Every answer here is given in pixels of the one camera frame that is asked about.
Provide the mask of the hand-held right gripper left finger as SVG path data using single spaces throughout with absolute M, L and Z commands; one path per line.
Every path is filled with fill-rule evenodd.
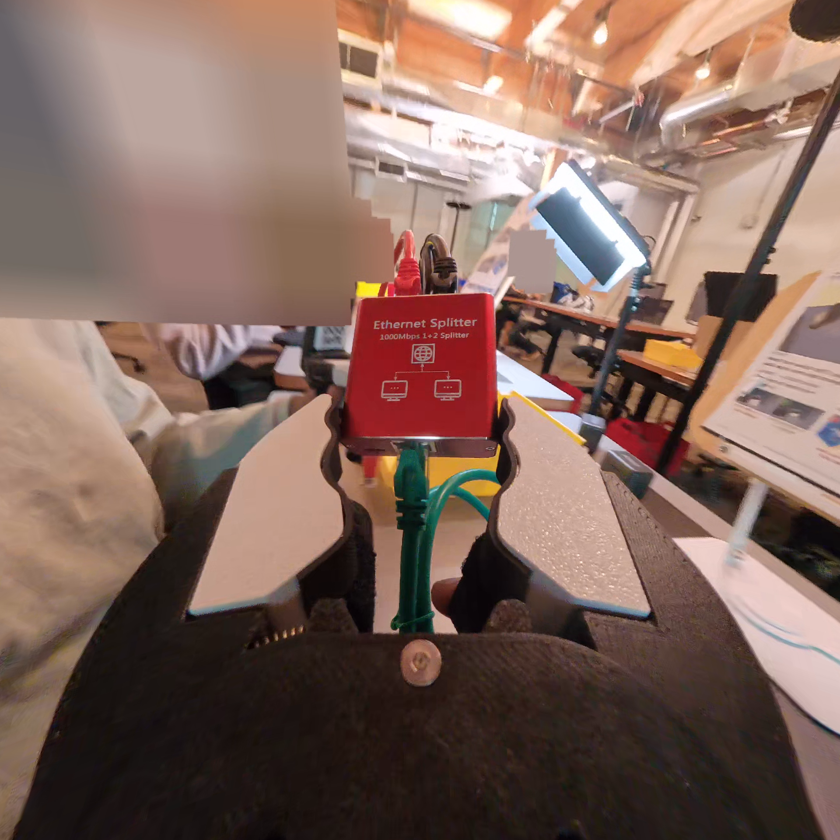
M 308 618 L 347 594 L 352 503 L 340 487 L 339 406 L 319 395 L 273 429 L 236 469 L 187 611 L 205 617 L 256 608 Z

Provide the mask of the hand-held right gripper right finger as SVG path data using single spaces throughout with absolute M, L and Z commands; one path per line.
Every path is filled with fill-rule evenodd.
M 532 620 L 580 611 L 646 620 L 652 609 L 600 466 L 523 396 L 499 410 L 500 488 L 487 535 L 491 581 Z

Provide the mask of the red ethernet splitter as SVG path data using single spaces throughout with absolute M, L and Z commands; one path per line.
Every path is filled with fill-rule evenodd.
M 418 444 L 437 457 L 497 450 L 497 339 L 486 293 L 377 297 L 355 311 L 341 440 L 360 455 Z

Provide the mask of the person's left forearm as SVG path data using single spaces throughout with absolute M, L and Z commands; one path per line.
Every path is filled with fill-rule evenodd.
M 171 529 L 225 471 L 314 401 L 313 390 L 273 392 L 240 408 L 173 414 L 152 394 L 124 430 L 150 473 Z

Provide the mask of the grey desk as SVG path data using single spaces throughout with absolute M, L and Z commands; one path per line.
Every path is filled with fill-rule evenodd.
M 379 554 L 374 630 L 388 634 L 398 604 L 400 534 L 395 527 L 394 496 L 383 480 L 366 484 L 362 467 L 346 458 L 341 485 L 351 499 L 366 507 L 373 520 L 375 549 Z M 728 522 L 662 476 L 652 479 L 642 503 L 672 539 L 725 539 L 729 535 Z M 444 545 L 433 561 L 433 572 L 449 578 L 456 576 L 480 524 L 478 515 L 469 511 L 463 501 L 456 500 L 454 510 L 444 514 L 442 525 Z M 749 553 L 830 616 L 838 618 L 838 605 L 819 593 L 813 584 L 797 577 L 759 545 L 752 543 Z M 780 688 L 774 686 L 773 692 L 791 735 L 815 818 L 825 838 L 838 838 L 838 736 L 810 719 Z

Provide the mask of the red crate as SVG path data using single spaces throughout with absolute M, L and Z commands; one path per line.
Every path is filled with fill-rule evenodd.
M 655 469 L 673 428 L 672 423 L 650 423 L 619 417 L 607 422 L 605 435 L 644 465 Z

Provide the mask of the wooden table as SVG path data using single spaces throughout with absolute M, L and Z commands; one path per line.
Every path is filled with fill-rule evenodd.
M 642 352 L 619 350 L 616 373 L 621 378 L 612 417 L 619 413 L 635 422 L 645 422 L 656 398 L 665 405 L 686 402 L 697 375 L 673 365 L 650 360 Z

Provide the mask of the black light stand pole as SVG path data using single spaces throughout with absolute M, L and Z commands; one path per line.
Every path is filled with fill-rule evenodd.
M 608 340 L 605 351 L 602 357 L 602 363 L 595 380 L 595 386 L 591 393 L 589 405 L 586 414 L 593 417 L 600 416 L 600 408 L 606 391 L 606 385 L 613 374 L 617 352 L 620 349 L 624 333 L 627 329 L 628 323 L 632 320 L 639 302 L 639 293 L 642 290 L 646 278 L 652 274 L 652 266 L 650 260 L 645 262 L 633 272 L 629 291 L 624 299 L 619 319 L 616 327 L 612 332 L 612 337 Z

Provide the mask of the yellow box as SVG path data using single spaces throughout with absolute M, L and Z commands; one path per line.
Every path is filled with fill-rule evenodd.
M 681 341 L 646 340 L 644 357 L 657 364 L 696 372 L 703 359 L 687 343 Z

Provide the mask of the person's cream clothing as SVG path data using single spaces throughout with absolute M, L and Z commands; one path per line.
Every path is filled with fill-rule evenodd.
M 2 707 L 63 686 L 38 675 L 84 645 L 162 539 L 154 451 L 173 415 L 90 322 L 3 318 Z

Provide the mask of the tan printed poster board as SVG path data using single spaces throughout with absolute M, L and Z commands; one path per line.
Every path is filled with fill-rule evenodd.
M 839 520 L 839 270 L 780 291 L 689 418 L 704 454 Z

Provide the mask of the black screen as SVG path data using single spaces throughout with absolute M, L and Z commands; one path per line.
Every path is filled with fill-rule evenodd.
M 708 271 L 703 276 L 706 292 L 706 315 L 722 319 L 733 299 L 741 300 L 738 320 L 756 322 L 775 297 L 779 277 L 776 274 L 761 273 L 742 295 L 739 288 L 742 274 L 730 271 Z

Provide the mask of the LED light panel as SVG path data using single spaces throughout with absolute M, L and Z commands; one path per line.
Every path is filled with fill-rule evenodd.
M 575 161 L 560 165 L 528 209 L 530 228 L 545 233 L 579 283 L 607 292 L 628 275 L 650 275 L 647 241 Z

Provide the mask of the thick black pole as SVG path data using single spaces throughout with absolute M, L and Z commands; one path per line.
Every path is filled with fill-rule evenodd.
M 712 373 L 732 335 L 736 323 L 759 285 L 760 275 L 774 250 L 781 231 L 821 153 L 829 133 L 832 131 L 839 112 L 839 77 L 836 77 L 823 101 L 816 121 L 809 132 L 803 149 L 794 163 L 793 170 L 782 189 L 763 233 L 756 245 L 747 268 L 732 291 L 723 312 L 721 322 L 714 333 L 710 348 L 682 404 L 674 426 L 662 447 L 655 472 L 664 476 L 686 431 L 690 415 L 701 395 L 706 390 Z

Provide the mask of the silver air duct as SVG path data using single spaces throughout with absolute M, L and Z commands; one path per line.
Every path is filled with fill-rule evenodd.
M 746 72 L 721 84 L 678 100 L 668 107 L 660 121 L 660 149 L 673 151 L 681 144 L 684 128 L 731 110 L 757 112 L 830 86 L 837 75 L 839 59 L 834 58 L 804 69 L 783 71 L 781 77 L 756 80 Z

